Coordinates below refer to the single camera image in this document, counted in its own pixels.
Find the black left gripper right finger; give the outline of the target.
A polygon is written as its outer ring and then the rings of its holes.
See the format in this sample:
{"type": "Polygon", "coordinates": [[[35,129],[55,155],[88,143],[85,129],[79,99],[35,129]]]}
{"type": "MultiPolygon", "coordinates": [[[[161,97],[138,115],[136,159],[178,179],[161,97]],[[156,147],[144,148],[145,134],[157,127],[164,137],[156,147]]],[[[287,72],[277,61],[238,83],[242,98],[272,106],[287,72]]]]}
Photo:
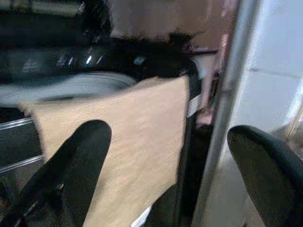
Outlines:
{"type": "Polygon", "coordinates": [[[249,125],[230,128],[227,142],[264,225],[301,227],[302,158],[286,142],[249,125]]]}

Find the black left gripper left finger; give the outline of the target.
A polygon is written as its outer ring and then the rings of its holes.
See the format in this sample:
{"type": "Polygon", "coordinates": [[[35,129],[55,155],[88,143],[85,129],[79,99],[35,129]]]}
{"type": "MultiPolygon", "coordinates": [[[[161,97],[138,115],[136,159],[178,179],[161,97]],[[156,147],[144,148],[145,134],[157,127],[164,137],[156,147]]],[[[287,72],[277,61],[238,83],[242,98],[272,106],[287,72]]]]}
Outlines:
{"type": "Polygon", "coordinates": [[[112,131],[87,121],[31,177],[2,227],[81,227],[109,150],[112,131]]]}

